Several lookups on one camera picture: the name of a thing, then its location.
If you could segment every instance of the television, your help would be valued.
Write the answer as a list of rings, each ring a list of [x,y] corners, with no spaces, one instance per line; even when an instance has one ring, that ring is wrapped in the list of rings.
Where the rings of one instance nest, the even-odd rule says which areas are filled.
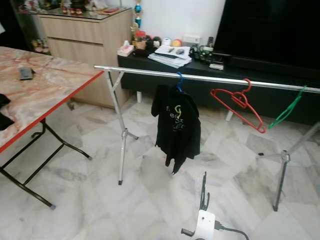
[[[214,52],[234,67],[319,80],[316,2],[226,0]]]

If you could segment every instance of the white wall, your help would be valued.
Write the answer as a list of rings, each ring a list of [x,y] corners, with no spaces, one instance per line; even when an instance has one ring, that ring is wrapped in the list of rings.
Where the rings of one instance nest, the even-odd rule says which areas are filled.
[[[199,35],[201,44],[208,37],[216,39],[226,0],[142,0],[141,30],[162,39],[182,39],[184,34]],[[106,0],[119,6],[119,0]],[[122,0],[124,7],[134,8],[135,0]]]

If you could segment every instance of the black tv cabinet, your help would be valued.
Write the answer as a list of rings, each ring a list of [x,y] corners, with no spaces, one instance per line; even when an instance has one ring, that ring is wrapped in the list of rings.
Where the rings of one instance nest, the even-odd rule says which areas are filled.
[[[202,62],[193,61],[178,69],[164,65],[162,63],[148,59],[147,57],[134,56],[128,57],[118,56],[119,66],[122,68],[141,69],[149,71],[169,72],[182,74],[198,75],[205,77],[216,77],[226,79],[244,79],[251,81],[277,83],[286,85],[304,86],[320,89],[320,80],[303,79],[300,77],[292,77],[287,75],[256,71],[244,68],[228,67],[223,71],[209,68]],[[139,75],[125,73],[121,80],[122,88],[130,89],[142,93],[154,94],[158,85],[174,85],[179,79]],[[206,81],[194,81],[185,79],[182,88],[191,95],[198,105],[221,107],[224,106],[210,95],[211,89],[227,89],[231,92],[238,92],[246,88],[243,85],[216,83]],[[276,118],[282,113],[296,98],[298,92],[292,90],[282,90],[266,87],[253,86],[246,94],[249,103],[261,116]],[[304,92],[301,100],[287,118],[288,121],[314,125],[320,120],[320,94]]]

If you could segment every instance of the clothes rack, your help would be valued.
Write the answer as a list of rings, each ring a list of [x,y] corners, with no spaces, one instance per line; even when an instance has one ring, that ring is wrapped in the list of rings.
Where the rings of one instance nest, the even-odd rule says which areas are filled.
[[[112,101],[114,103],[115,112],[118,116],[120,126],[122,129],[122,147],[121,147],[121,158],[120,158],[120,168],[119,168],[119,181],[118,184],[122,185],[123,183],[123,171],[124,171],[124,162],[125,162],[125,152],[126,152],[126,140],[127,136],[131,136],[138,139],[137,136],[133,135],[128,131],[126,128],[124,119],[122,117],[121,111],[119,109],[119,104],[117,101],[117,96],[115,93],[116,88],[119,86],[121,78],[125,73],[130,74],[139,74],[139,75],[149,75],[149,76],[158,76],[158,77],[166,77],[166,78],[180,78],[181,76],[176,73],[170,72],[161,72],[161,71],[149,71],[149,70],[141,70],[141,69],[132,69],[132,68],[124,68],[124,67],[114,67],[114,66],[103,66],[103,65],[94,65],[94,68],[100,69],[104,71],[105,80],[107,82],[110,95]],[[111,72],[119,72],[119,76],[115,83],[112,82]],[[237,84],[237,85],[248,85],[248,82],[245,80],[238,80],[238,79],[229,79],[229,78],[219,78],[219,77],[207,77],[207,76],[197,76],[197,75],[182,75],[184,79],[190,79],[194,81],[202,81],[202,82],[212,82],[212,83],[224,83],[224,84]],[[300,91],[303,89],[303,86],[296,86],[296,85],[287,85],[287,84],[278,84],[278,83],[269,83],[269,82],[259,82],[259,81],[251,81],[251,85],[255,87],[263,87],[263,88],[273,88],[273,89],[283,89],[283,90],[291,90],[291,91]],[[307,93],[315,93],[320,94],[320,88],[313,88],[313,87],[306,87],[304,92]],[[288,162],[290,161],[290,154],[292,154],[295,150],[297,150],[306,140],[308,140],[316,131],[320,128],[320,122],[318,122],[308,133],[306,133],[292,148],[288,151],[282,151],[279,154],[274,154],[274,156],[281,156],[282,163],[281,163],[281,174],[278,180],[278,187],[276,190],[275,200],[273,203],[273,210],[277,211],[279,202],[280,202],[280,195],[282,191],[282,186],[286,174],[286,167]],[[256,159],[260,159],[264,156],[263,153],[259,153]]]

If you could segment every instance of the small jar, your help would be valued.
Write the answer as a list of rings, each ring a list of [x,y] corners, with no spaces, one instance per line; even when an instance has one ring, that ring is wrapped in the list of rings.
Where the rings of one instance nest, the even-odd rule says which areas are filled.
[[[140,31],[140,30],[136,31],[135,35],[136,35],[137,42],[146,41],[146,32],[145,31]]]

